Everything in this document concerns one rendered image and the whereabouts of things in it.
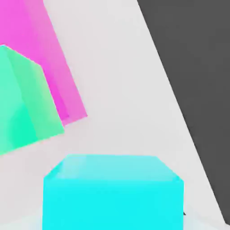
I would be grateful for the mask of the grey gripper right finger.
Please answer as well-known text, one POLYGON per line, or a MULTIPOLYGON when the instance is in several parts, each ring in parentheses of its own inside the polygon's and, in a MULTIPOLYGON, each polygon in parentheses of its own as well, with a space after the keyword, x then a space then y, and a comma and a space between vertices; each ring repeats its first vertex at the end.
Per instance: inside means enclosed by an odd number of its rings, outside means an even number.
POLYGON ((226 230, 226 224, 210 221, 195 213, 184 211, 183 217, 183 230, 226 230))

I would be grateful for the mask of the large magenta box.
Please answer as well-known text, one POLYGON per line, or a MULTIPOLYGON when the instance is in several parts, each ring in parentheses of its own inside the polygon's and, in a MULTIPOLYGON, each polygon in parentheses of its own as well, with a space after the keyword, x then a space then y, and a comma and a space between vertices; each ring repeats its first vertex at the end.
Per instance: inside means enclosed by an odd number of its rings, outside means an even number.
POLYGON ((87 117, 43 0, 0 0, 0 44, 41 65, 63 125, 87 117))

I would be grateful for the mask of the large green box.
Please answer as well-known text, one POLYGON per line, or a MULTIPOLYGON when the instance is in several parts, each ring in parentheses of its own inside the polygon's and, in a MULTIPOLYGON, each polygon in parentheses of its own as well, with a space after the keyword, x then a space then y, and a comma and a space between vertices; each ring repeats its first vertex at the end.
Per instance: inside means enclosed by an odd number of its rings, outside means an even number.
POLYGON ((63 133, 42 67, 0 45, 0 155, 63 133))

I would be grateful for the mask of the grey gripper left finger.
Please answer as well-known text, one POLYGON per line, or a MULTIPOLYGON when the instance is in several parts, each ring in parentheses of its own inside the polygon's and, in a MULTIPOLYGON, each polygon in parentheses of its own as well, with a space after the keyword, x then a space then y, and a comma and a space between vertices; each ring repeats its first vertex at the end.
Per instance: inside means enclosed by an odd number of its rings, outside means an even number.
POLYGON ((42 208, 15 221, 11 230, 42 230, 42 208))

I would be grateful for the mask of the small cyan cube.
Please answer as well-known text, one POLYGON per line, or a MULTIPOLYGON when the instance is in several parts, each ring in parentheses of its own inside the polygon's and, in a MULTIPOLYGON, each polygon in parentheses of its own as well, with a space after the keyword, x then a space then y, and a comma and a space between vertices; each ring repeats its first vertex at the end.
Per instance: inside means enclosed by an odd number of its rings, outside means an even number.
POLYGON ((183 230, 183 205, 155 156, 69 155, 44 177, 42 230, 183 230))

